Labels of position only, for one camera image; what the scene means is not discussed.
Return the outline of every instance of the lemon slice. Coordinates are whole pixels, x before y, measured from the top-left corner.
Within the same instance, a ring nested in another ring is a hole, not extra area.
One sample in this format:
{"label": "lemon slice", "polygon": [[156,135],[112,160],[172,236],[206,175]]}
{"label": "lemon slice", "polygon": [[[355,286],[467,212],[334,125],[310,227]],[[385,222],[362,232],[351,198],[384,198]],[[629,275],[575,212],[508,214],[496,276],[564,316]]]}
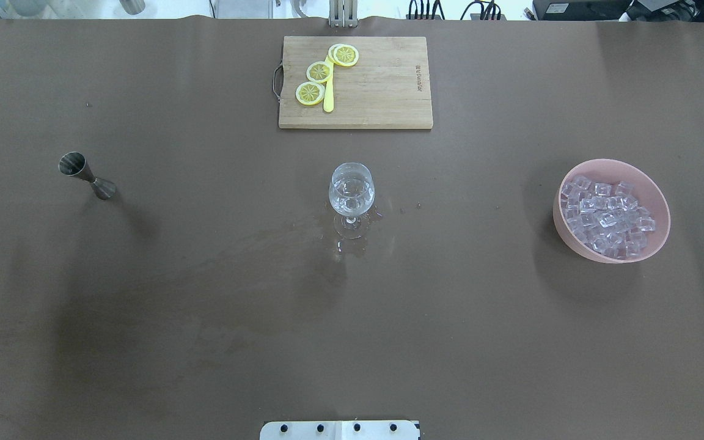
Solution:
{"label": "lemon slice", "polygon": [[314,83],[324,83],[330,78],[332,72],[330,67],[330,64],[325,61],[313,62],[308,69],[306,69],[306,78]]}
{"label": "lemon slice", "polygon": [[333,51],[336,50],[336,48],[339,47],[339,46],[341,46],[340,43],[339,43],[339,44],[332,45],[332,46],[330,46],[330,48],[328,49],[328,58],[330,58],[330,60],[333,61],[333,62],[335,62],[336,64],[338,64],[338,62],[336,62],[336,56],[333,55]]}
{"label": "lemon slice", "polygon": [[349,67],[354,66],[360,59],[360,53],[357,48],[352,45],[337,45],[333,50],[333,62],[339,66]]}
{"label": "lemon slice", "polygon": [[306,81],[297,87],[295,97],[304,106],[313,106],[325,97],[325,87],[313,81]]}

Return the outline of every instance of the glass base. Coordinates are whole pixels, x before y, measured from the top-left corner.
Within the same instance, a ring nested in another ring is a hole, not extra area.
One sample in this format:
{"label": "glass base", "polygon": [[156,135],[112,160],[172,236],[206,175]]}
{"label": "glass base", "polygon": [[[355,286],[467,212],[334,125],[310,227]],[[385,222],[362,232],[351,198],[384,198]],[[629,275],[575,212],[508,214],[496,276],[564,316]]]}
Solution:
{"label": "glass base", "polygon": [[363,237],[369,231],[368,215],[359,215],[358,217],[344,217],[337,214],[333,219],[333,228],[341,237],[348,240]]}

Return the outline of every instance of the bowl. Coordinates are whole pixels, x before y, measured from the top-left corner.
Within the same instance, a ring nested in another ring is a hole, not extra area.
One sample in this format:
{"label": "bowl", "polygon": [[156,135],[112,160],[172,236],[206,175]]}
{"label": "bowl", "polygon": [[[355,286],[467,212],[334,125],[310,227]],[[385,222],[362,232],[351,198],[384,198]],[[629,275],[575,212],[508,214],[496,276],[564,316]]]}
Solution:
{"label": "bowl", "polygon": [[[651,211],[651,218],[656,220],[656,231],[648,234],[648,246],[642,249],[639,257],[623,260],[606,257],[586,247],[572,234],[570,227],[567,225],[567,220],[561,212],[561,187],[565,183],[572,181],[577,175],[584,175],[594,182],[615,184],[620,181],[626,181],[634,185],[632,195],[639,200],[640,206],[644,206],[648,211]],[[555,223],[556,231],[559,231],[559,236],[564,240],[564,243],[579,255],[600,263],[633,263],[645,260],[657,253],[664,246],[664,243],[667,242],[667,236],[670,235],[670,208],[667,206],[667,200],[665,200],[659,187],[641,170],[615,159],[592,159],[572,168],[564,176],[561,185],[559,185],[559,190],[555,194],[553,223]]]}

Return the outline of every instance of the yellow knife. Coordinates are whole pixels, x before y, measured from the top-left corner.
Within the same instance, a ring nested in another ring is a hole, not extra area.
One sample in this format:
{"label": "yellow knife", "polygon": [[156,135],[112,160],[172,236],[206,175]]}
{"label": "yellow knife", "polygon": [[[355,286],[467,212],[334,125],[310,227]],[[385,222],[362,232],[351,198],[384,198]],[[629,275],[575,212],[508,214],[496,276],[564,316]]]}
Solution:
{"label": "yellow knife", "polygon": [[322,109],[324,109],[325,112],[332,112],[333,108],[336,106],[335,99],[333,98],[333,67],[335,66],[335,62],[333,62],[329,56],[325,56],[324,61],[330,64],[330,75],[327,82],[324,84]]}

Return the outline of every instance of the cutting board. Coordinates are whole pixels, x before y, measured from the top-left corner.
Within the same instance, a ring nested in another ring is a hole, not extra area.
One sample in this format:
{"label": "cutting board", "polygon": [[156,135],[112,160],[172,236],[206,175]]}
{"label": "cutting board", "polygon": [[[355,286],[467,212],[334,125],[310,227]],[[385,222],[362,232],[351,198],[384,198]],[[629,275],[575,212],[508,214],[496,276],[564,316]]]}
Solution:
{"label": "cutting board", "polygon": [[[324,61],[336,43],[354,45],[360,59],[334,67],[335,110],[298,103],[295,90],[308,81],[307,67]],[[281,128],[433,127],[425,37],[284,37],[282,63]]]}

